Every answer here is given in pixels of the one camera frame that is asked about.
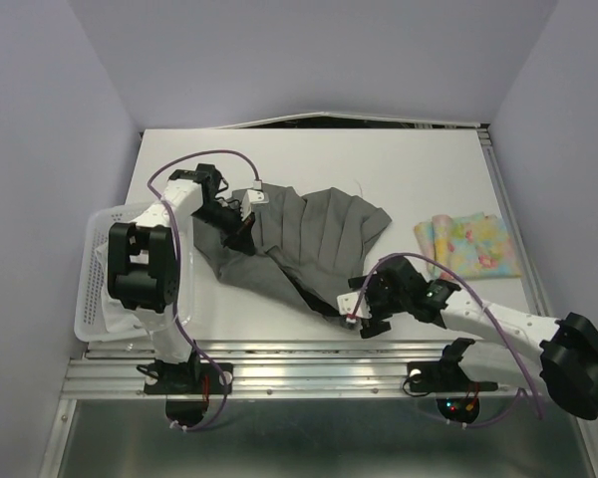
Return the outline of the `floral pastel skirt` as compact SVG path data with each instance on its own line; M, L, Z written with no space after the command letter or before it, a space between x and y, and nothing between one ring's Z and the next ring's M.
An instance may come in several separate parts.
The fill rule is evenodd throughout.
M518 278L521 270L502 218L483 212L462 217L435 215L414 227L428 272L449 280L450 269L465 280Z

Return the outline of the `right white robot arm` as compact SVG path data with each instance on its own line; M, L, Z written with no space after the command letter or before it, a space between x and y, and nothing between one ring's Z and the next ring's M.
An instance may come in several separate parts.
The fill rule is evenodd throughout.
M413 257L382 258L337 299L364 339L388 332L398 314L458 334L439 358L408 363L406 393L438 396L446 420L462 424L475 421L482 393L503 385L530 393L536 404L547 395L575 417L598 418L598 330L588 318L536 316L485 301L455 273L426 279Z

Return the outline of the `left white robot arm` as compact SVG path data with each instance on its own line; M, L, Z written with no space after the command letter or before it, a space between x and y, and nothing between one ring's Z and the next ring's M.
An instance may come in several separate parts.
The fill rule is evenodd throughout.
M259 180L239 199L223 198L227 187L212 164L177 169L153 204L109 230L108 295L140 322L155 352L151 363L138 368L148 394L189 394L206 386L199 354L176 311L180 286L192 278L191 253L183 244L200 220L218 232L220 246L253 255L253 207L265 200Z

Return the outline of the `grey skirt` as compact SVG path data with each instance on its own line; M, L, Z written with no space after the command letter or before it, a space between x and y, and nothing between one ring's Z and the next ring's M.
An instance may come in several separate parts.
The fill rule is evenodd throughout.
M392 222L388 213L337 188L299 195L267 184L255 207L248 256L220 242L217 229L192 221L193 243L222 284L245 289L350 329L337 298L362 275L366 257Z

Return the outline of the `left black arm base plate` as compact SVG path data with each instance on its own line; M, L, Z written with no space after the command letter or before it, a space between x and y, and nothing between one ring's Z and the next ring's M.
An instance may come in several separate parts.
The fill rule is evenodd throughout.
M224 380L207 362L166 363L155 360L140 364L136 370L144 376L147 395L223 394Z

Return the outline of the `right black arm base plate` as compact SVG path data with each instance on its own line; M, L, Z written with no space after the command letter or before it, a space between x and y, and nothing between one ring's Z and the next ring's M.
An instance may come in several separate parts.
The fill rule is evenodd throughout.
M468 391L497 391L493 381L468 378L457 363L443 360L410 361L407 364L408 384L414 393L460 393Z

